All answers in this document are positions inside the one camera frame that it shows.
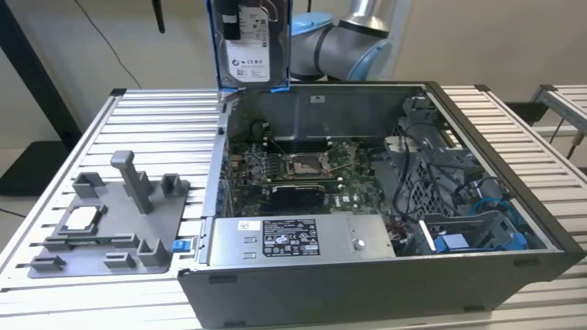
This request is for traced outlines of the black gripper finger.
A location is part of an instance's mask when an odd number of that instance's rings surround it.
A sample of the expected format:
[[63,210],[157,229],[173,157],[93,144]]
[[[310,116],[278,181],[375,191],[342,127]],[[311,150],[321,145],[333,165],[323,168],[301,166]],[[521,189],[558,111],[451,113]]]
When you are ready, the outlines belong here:
[[215,9],[221,14],[225,39],[229,41],[239,41],[242,38],[239,23],[239,0],[218,0],[215,1]]

